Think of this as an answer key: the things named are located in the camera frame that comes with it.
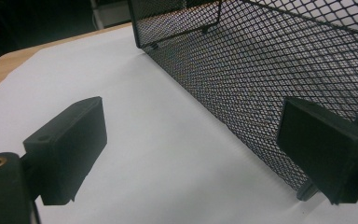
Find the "white paper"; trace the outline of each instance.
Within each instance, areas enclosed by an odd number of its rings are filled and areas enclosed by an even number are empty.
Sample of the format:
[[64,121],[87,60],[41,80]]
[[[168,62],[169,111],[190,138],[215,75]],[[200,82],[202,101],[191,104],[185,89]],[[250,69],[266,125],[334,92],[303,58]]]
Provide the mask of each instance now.
[[135,47],[131,27],[40,50],[0,84],[0,152],[103,97],[108,144],[74,203],[43,223],[358,223],[358,204],[299,202],[228,128]]

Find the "wooden table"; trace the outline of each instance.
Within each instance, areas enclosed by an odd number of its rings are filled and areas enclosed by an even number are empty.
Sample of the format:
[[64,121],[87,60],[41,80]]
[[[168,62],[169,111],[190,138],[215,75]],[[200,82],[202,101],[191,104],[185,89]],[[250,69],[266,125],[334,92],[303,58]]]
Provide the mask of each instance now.
[[92,35],[98,35],[98,34],[102,34],[105,32],[114,31],[114,30],[117,30],[117,29],[120,29],[123,27],[127,27],[130,25],[131,25],[130,23],[125,23],[122,25],[114,26],[111,28],[106,28],[106,29],[91,32],[88,34],[73,36],[70,38],[63,39],[63,40],[58,40],[58,41],[54,41],[51,43],[47,43],[44,45],[39,45],[39,46],[31,47],[28,49],[21,49],[21,50],[7,53],[7,54],[3,55],[2,57],[0,57],[0,82],[3,81],[7,77],[7,75],[10,74],[14,69],[18,68],[20,65],[25,63],[25,61],[30,59],[34,54],[36,54],[41,49],[45,49],[48,47],[67,43],[67,42],[74,41],[77,39],[89,37]]

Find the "black mount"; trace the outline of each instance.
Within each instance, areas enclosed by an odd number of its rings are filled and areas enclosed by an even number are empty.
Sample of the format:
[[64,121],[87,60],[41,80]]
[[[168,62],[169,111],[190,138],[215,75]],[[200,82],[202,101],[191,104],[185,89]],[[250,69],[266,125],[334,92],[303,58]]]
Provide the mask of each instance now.
[[26,154],[0,153],[0,223],[39,223],[34,200],[74,200],[106,145],[101,97],[79,101],[24,142]]
[[287,98],[277,143],[310,178],[297,198],[306,201],[319,190],[333,204],[358,201],[358,119]]

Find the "metal mesh panel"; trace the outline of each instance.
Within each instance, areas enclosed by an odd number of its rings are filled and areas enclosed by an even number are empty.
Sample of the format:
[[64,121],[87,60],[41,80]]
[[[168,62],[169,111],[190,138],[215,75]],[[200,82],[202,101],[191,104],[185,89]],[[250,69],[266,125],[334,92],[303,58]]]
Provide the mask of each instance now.
[[[139,46],[298,190],[307,177],[275,143],[283,99],[306,99],[355,120],[358,0],[203,1],[186,7],[189,2],[147,20],[133,17]],[[134,14],[142,10],[137,6],[131,6]],[[200,30],[209,25],[207,34]]]

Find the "black mesh basket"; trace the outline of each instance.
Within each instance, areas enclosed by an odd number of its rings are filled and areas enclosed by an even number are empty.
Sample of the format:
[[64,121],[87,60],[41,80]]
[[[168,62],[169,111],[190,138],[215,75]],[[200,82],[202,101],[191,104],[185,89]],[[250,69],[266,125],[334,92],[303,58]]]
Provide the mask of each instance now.
[[136,44],[293,189],[284,97],[358,116],[358,0],[131,0]]

